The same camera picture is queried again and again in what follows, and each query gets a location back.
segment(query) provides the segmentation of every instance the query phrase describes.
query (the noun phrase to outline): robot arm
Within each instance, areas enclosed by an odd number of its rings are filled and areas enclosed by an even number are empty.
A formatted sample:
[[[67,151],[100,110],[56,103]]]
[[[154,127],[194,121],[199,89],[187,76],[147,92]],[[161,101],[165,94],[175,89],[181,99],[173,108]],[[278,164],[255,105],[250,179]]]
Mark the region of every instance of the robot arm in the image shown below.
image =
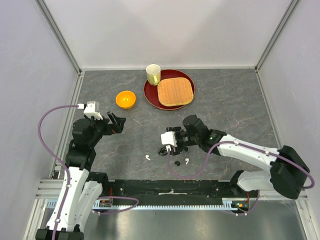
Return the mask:
[[[84,109],[84,118],[73,123],[73,140],[65,158],[70,184],[67,184],[67,172],[64,171],[62,189],[53,214],[46,228],[37,230],[36,240],[51,240],[56,224],[55,239],[83,240],[85,224],[95,201],[102,193],[107,195],[109,192],[107,174],[90,172],[96,157],[94,147],[103,136],[120,134],[126,119],[116,117],[112,112],[107,113],[108,118],[101,116],[96,101],[79,104],[79,109]]]
[[[236,158],[261,169],[254,172],[237,171],[230,181],[234,193],[275,189],[287,198],[298,198],[307,176],[277,157],[283,156],[309,173],[309,168],[292,147],[284,146],[282,149],[277,149],[245,142],[225,132],[209,130],[196,115],[186,117],[182,123],[186,131],[181,127],[167,127],[167,132],[161,135],[161,142],[165,147],[160,149],[160,155],[165,155],[167,152],[172,156],[178,155],[194,145],[198,145],[207,153],[213,145],[221,143],[211,153]]]

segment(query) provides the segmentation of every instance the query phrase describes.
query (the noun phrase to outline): white cup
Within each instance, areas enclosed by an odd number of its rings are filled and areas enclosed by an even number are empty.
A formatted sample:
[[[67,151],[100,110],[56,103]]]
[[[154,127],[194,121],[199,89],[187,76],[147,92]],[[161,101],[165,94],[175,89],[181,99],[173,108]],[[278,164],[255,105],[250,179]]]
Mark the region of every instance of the white cup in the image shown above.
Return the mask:
[[[157,64],[150,64],[146,67],[146,77],[148,78],[148,82],[157,86],[161,79],[161,68]]]

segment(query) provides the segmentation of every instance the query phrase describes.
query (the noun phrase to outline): round red plate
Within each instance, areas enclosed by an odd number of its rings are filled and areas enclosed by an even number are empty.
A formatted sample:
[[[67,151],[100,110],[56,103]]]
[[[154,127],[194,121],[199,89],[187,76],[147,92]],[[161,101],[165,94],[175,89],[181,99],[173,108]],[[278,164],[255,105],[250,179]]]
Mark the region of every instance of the round red plate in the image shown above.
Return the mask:
[[[191,83],[193,95],[195,95],[195,92],[196,92],[195,84],[187,74],[183,73],[182,71],[173,70],[173,69],[167,69],[167,70],[161,71],[161,80],[172,79],[172,78],[186,78],[186,79],[188,79],[189,82]],[[159,98],[158,98],[158,86],[151,85],[148,82],[148,80],[144,84],[143,91],[144,91],[144,96],[148,100],[148,102],[151,103],[153,106],[155,106],[158,109],[172,111],[172,110],[180,109],[185,106],[185,105],[180,105],[180,106],[164,106],[164,105],[162,105],[159,102]]]

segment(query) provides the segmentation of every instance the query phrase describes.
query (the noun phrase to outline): marble surface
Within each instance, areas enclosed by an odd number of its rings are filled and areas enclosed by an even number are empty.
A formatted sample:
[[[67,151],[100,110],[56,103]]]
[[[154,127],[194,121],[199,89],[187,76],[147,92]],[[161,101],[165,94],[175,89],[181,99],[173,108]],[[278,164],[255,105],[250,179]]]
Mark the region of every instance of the marble surface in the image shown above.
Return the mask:
[[[176,110],[155,108],[143,93],[144,70],[86,71],[78,103],[100,102],[100,112],[112,111],[125,117],[121,134],[104,136],[95,147],[94,172],[105,172],[109,179],[176,179],[168,171],[167,158],[158,155],[160,134],[166,127],[182,127],[182,121],[196,114],[209,129],[225,131],[254,144],[276,147],[271,122],[253,69],[187,69],[195,84],[195,96],[189,105]],[[130,90],[136,95],[135,106],[124,110],[116,105],[117,94]],[[73,121],[82,118],[75,111]],[[180,175],[195,174],[203,165],[206,153],[197,146],[171,157],[172,168]],[[257,168],[234,158],[211,155],[198,179],[229,180],[237,170]]]

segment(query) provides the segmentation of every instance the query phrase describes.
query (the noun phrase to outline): black base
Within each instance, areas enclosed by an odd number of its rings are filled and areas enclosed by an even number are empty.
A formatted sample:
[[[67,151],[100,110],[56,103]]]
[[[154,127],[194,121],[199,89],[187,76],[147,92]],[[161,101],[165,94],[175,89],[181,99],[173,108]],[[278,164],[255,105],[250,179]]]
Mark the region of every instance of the black base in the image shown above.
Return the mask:
[[[109,181],[112,195],[139,199],[140,206],[221,205],[222,198],[246,198],[246,192],[232,191],[229,182],[218,180],[115,180]],[[255,198],[257,191],[251,191]],[[113,205],[132,205],[132,201],[114,199]]]
[[[52,240],[53,230],[38,229],[35,234],[35,240]],[[83,232],[80,232],[79,225],[77,224],[73,231],[56,231],[55,240],[84,240]]]

